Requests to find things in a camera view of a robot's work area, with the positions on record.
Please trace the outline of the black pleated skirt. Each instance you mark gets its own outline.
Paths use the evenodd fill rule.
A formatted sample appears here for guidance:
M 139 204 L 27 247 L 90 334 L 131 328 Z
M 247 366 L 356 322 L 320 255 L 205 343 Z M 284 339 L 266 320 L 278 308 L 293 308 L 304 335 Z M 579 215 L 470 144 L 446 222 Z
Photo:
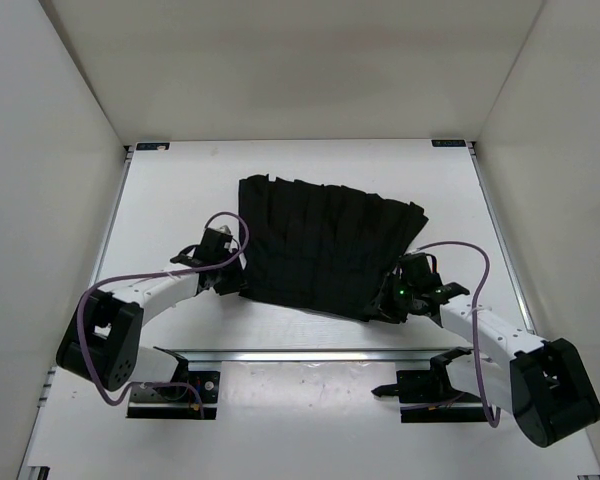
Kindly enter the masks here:
M 243 298 L 363 321 L 363 309 L 428 222 L 413 203 L 346 186 L 240 180 Z

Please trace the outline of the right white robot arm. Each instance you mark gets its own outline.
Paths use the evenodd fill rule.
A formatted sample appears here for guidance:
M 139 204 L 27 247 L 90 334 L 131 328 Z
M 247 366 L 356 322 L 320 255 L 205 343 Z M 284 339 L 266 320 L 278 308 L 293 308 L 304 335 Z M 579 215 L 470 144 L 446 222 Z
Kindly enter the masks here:
M 600 402 L 571 342 L 512 326 L 476 293 L 443 283 L 433 256 L 403 256 L 372 305 L 392 320 L 427 317 L 468 343 L 373 389 L 377 398 L 398 398 L 403 422 L 498 424 L 506 412 L 528 440 L 546 448 L 600 421 Z

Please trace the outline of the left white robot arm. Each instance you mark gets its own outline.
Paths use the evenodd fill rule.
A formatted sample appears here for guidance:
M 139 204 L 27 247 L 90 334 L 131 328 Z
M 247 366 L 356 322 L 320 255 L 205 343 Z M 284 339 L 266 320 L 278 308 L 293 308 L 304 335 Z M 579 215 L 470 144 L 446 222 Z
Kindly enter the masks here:
M 115 392 L 132 382 L 154 383 L 168 398 L 188 389 L 189 373 L 176 354 L 140 345 L 142 328 L 178 303 L 213 290 L 239 292 L 244 284 L 237 243 L 228 227 L 207 227 L 199 244 L 181 250 L 160 277 L 89 293 L 75 310 L 56 364 Z

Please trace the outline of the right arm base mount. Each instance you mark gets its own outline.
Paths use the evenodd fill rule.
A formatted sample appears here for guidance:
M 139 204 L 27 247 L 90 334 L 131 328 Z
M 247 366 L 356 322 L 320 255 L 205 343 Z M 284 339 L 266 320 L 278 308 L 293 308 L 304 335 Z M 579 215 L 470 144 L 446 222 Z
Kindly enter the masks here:
M 402 424 L 482 423 L 487 418 L 478 396 L 451 386 L 447 367 L 473 360 L 470 348 L 457 347 L 430 359 L 427 370 L 398 370 L 396 381 L 371 390 L 375 398 L 396 397 Z

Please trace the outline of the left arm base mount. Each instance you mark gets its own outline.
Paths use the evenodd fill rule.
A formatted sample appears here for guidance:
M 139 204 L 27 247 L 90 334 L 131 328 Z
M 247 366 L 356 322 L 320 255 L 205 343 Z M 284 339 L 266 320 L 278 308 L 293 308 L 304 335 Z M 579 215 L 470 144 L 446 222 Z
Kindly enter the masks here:
M 131 381 L 128 419 L 215 420 L 220 393 L 219 363 L 196 363 L 184 355 L 142 348 Z

